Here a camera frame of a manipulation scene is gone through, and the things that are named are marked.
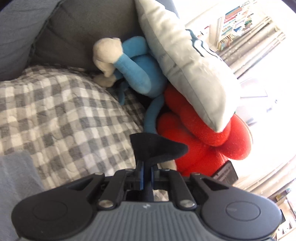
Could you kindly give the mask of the blue plush toy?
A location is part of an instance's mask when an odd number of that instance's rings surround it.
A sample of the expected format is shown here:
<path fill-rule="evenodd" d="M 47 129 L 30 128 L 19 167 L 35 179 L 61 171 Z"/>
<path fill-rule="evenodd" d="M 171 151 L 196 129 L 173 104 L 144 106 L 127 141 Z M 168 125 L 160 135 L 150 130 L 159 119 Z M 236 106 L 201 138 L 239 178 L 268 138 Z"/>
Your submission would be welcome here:
<path fill-rule="evenodd" d="M 109 88 L 124 79 L 119 85 L 120 104 L 124 104 L 125 90 L 129 87 L 152 100 L 144 115 L 144 131 L 156 133 L 168 80 L 152 56 L 146 39 L 135 36 L 123 42 L 119 38 L 102 38 L 93 46 L 93 62 L 102 71 L 93 78 L 99 86 Z"/>

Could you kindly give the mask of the red flower plush cushion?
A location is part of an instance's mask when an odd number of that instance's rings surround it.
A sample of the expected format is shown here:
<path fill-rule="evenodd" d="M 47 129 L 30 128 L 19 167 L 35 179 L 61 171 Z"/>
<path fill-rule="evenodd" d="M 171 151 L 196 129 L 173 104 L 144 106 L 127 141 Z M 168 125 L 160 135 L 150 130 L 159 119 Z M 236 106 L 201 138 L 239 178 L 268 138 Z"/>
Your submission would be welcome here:
<path fill-rule="evenodd" d="M 169 111 L 158 117 L 157 132 L 188 146 L 188 152 L 175 159 L 176 169 L 183 176 L 193 172 L 212 176 L 228 159 L 243 160 L 250 154 L 252 136 L 237 114 L 222 132 L 216 133 L 172 85 L 164 91 L 164 100 Z"/>

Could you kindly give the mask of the grey checked quilt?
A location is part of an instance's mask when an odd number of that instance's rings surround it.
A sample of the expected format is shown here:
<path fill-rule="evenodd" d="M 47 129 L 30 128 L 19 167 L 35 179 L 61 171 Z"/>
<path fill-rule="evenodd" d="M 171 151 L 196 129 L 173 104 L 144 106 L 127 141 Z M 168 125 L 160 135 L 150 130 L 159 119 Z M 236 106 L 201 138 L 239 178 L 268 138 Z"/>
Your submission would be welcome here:
<path fill-rule="evenodd" d="M 77 69 L 33 66 L 1 82 L 1 154 L 26 150 L 47 189 L 95 172 L 135 167 L 130 135 L 144 108 L 131 90 L 125 104 Z"/>

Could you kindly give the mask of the black smartphone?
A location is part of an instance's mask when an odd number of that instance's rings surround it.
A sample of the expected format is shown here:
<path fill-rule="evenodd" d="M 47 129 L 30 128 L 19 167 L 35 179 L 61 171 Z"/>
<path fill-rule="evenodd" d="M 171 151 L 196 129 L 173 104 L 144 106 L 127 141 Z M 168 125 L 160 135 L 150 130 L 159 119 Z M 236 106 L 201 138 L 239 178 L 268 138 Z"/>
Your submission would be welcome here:
<path fill-rule="evenodd" d="M 212 178 L 228 185 L 233 185 L 238 180 L 237 173 L 230 160 L 226 161 L 225 164 L 212 175 Z"/>

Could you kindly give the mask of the black garment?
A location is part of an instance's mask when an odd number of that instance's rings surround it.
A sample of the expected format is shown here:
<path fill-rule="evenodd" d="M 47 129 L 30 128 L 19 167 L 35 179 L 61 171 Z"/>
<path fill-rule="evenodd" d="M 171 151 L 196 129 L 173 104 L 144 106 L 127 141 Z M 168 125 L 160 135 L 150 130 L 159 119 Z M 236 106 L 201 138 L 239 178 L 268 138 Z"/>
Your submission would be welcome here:
<path fill-rule="evenodd" d="M 152 167 L 184 156 L 188 152 L 188 146 L 155 133 L 132 134 L 130 142 L 140 178 L 140 190 L 132 191 L 132 200 L 153 202 Z"/>

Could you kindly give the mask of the light grey pillow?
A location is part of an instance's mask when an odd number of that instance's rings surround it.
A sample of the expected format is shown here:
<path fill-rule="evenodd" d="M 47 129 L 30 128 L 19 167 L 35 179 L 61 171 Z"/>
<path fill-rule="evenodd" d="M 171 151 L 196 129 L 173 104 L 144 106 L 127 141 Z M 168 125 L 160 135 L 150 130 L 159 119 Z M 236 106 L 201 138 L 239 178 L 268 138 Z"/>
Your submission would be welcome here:
<path fill-rule="evenodd" d="M 222 132 L 239 101 L 232 70 L 158 1 L 135 1 L 135 6 L 163 74 L 209 128 Z"/>

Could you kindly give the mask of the grey sofa backrest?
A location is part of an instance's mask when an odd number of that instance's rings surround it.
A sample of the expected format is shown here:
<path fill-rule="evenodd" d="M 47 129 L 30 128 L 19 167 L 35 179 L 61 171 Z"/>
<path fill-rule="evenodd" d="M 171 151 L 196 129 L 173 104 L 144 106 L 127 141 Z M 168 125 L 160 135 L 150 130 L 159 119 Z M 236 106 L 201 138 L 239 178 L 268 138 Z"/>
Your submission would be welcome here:
<path fill-rule="evenodd" d="M 1 80 L 34 64 L 95 71 L 96 41 L 140 35 L 134 1 L 1 1 Z"/>

